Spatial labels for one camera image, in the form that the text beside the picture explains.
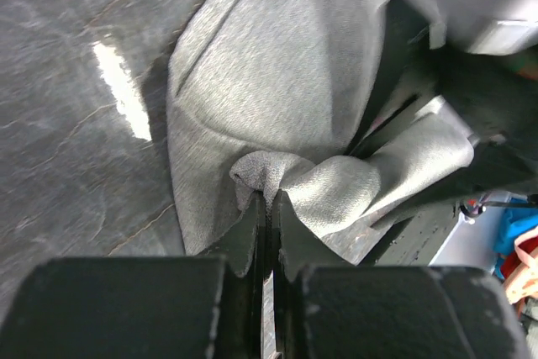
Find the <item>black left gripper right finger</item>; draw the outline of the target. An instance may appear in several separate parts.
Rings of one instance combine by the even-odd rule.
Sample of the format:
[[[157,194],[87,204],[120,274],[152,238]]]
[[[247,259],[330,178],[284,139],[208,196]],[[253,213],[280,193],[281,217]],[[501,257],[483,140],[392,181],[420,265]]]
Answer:
[[[283,358],[526,358],[500,283],[470,267],[355,266],[273,204],[274,319]]]

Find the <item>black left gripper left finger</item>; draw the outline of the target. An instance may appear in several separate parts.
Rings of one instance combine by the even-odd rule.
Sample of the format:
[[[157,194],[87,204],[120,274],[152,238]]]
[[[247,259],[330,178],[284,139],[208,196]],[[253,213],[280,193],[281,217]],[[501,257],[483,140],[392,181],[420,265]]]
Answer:
[[[4,358],[259,358],[263,199],[196,256],[64,257],[22,282]]]

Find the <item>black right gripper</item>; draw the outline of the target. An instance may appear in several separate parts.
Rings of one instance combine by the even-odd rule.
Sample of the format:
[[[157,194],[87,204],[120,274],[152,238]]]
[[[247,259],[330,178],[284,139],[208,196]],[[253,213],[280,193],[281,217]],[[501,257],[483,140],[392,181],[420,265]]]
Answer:
[[[411,62],[423,62],[434,74],[436,96],[477,136],[472,163],[416,193],[388,214],[407,219],[433,203],[454,203],[486,191],[504,189],[537,202],[537,49],[520,53],[525,70],[511,67],[506,56],[471,55],[453,45],[427,49],[425,18],[405,0],[384,7],[383,47],[377,75],[359,128],[346,151],[371,156],[410,126],[410,114],[425,105],[424,91],[408,96],[371,134],[367,131],[396,89]]]

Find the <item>grey-green cloth napkin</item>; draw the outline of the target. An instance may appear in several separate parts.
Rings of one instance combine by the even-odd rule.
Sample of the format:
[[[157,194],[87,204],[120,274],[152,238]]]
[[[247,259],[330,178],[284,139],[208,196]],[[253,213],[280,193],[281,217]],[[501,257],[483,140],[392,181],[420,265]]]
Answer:
[[[468,138],[427,114],[366,159],[345,155],[388,42],[391,0],[206,0],[169,62],[168,150],[186,252],[219,239],[253,192],[285,191],[323,237],[468,166]],[[428,26],[434,0],[406,0]]]

